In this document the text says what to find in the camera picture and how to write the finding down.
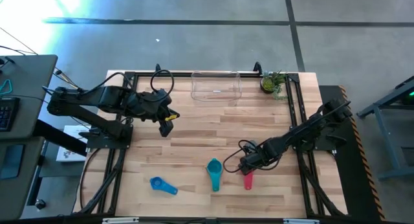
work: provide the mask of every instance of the potted plant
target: potted plant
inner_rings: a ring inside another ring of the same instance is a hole
[[[281,85],[285,83],[285,74],[264,71],[260,80],[260,89],[266,94],[273,94],[274,99],[282,100],[286,96],[279,96],[282,91]]]

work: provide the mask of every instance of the concrete floor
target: concrete floor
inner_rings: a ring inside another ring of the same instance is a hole
[[[414,0],[292,0],[292,6],[296,21],[414,21]],[[289,26],[48,25],[40,21],[43,17],[287,21],[285,0],[4,0],[0,13],[2,27],[38,53],[57,54],[58,67],[84,88],[102,81],[108,69],[154,69],[156,63],[171,70],[249,71],[260,61],[267,70],[298,71]],[[322,85],[344,85],[355,112],[413,75],[413,30],[298,27],[298,37],[305,70],[316,72]],[[25,49],[3,32],[0,42]],[[59,85],[64,84],[53,78],[50,87]],[[44,109],[40,118],[57,128],[77,124],[48,115]],[[375,177],[391,168],[384,140],[373,117],[356,121]],[[77,180],[56,180],[45,181],[39,196],[48,202],[61,194],[61,203],[36,216],[70,212],[73,193],[59,191],[74,191]],[[376,181],[387,220],[414,223],[413,185],[414,176]],[[30,216],[34,212],[26,210],[23,217]]]

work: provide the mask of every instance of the wooden table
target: wooden table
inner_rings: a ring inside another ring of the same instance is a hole
[[[118,71],[108,71],[111,75]],[[315,73],[299,73],[307,116],[321,105]],[[290,114],[287,100],[274,100],[260,91],[258,78],[242,78],[243,94],[235,107],[199,107],[191,98],[190,78],[176,78],[169,106],[181,114],[174,120],[174,129],[163,138],[158,123],[135,119],[131,147],[128,149],[120,185],[117,216],[171,217],[244,217],[244,218],[305,218],[303,195],[296,154],[289,149],[280,164],[271,171],[254,172],[253,188],[245,190],[243,176],[238,172],[223,172],[220,191],[212,192],[205,166],[212,158],[221,162],[235,150],[241,139],[261,142],[289,130]],[[122,77],[115,76],[106,85],[121,85]],[[157,78],[155,87],[166,90],[169,78]],[[149,78],[138,80],[138,91],[150,91]],[[297,96],[292,86],[294,103]],[[114,119],[114,115],[99,112]],[[90,163],[83,184],[84,203],[87,203],[102,183],[108,150],[101,150]],[[321,187],[342,211],[345,201],[332,155],[316,151],[316,166]],[[234,168],[243,153],[230,159]],[[152,190],[149,179],[160,176],[176,186],[176,196]],[[109,188],[106,207],[112,187]],[[312,207],[316,211],[314,192],[310,189]],[[76,202],[74,211],[79,210]]]

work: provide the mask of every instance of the transparent bin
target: transparent bin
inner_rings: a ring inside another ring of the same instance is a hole
[[[240,74],[195,71],[191,75],[191,97],[199,105],[236,106],[241,98]]]

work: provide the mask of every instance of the black keyboard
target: black keyboard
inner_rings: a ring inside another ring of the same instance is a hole
[[[0,99],[0,132],[12,129],[14,117],[19,109],[20,98]]]

